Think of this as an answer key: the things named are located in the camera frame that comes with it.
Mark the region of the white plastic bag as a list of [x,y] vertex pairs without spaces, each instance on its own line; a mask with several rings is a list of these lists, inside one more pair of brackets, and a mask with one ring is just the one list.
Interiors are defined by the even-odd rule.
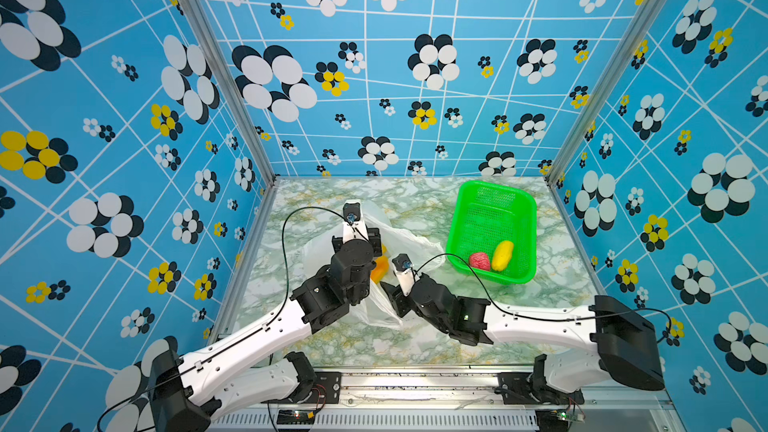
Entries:
[[[365,323],[369,326],[388,329],[402,329],[403,320],[396,314],[385,294],[382,285],[399,285],[392,260],[399,254],[406,254],[414,264],[420,267],[429,259],[444,253],[444,247],[426,237],[415,235],[409,230],[394,227],[384,211],[374,202],[353,199],[359,202],[365,225],[368,229],[378,228],[382,239],[382,256],[376,258],[376,266],[371,273],[369,295],[359,305],[352,306],[344,322]],[[329,263],[333,253],[331,240],[342,233],[343,226],[326,228],[319,235],[307,240],[301,249],[304,271],[313,275],[321,266]]]

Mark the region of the yellow orange fruit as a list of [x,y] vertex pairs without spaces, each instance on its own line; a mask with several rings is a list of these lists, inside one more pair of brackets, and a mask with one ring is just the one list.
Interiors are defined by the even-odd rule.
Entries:
[[390,270],[389,260],[387,257],[378,257],[375,259],[375,267],[371,272],[371,280],[379,284],[381,280],[388,274]]

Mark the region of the pink red dragon fruit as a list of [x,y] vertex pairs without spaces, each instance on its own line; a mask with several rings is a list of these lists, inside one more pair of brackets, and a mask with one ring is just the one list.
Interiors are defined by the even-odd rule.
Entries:
[[476,252],[470,255],[469,266],[476,270],[490,271],[491,259],[484,252]]

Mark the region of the orange yellow mango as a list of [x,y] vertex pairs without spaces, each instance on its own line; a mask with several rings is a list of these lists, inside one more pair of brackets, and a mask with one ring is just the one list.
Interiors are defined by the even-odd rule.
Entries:
[[498,243],[491,258],[491,270],[504,272],[511,262],[513,252],[514,243],[512,241],[504,240]]

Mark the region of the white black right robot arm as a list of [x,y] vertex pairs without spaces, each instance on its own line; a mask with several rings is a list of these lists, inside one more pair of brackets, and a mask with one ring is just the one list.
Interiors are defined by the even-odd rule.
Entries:
[[654,325],[611,296],[571,308],[535,308],[455,295],[428,275],[382,288],[399,317],[414,313],[467,346],[561,347],[535,360],[530,394],[541,402],[608,379],[644,391],[665,387]]

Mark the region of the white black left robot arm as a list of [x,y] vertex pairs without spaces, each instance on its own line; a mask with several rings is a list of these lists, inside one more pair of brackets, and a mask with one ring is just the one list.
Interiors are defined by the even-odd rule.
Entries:
[[204,431],[226,410],[311,389],[313,369],[291,353],[265,369],[249,369],[272,353],[303,340],[344,317],[370,291],[370,275],[382,254],[380,231],[353,231],[335,238],[329,264],[296,288],[285,303],[238,332],[181,355],[161,339],[141,362],[148,405],[157,431]]

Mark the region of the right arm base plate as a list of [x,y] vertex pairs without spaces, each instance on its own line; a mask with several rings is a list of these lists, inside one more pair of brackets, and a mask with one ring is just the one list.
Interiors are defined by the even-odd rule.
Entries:
[[506,405],[582,405],[581,390],[565,393],[550,387],[543,378],[533,373],[503,372],[497,375],[494,393],[500,395]]

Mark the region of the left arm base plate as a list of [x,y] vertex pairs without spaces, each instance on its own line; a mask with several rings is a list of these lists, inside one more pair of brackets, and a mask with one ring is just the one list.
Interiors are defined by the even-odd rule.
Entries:
[[283,399],[269,400],[271,404],[338,404],[343,374],[339,371],[320,370],[315,372],[311,385],[300,384],[295,391]]

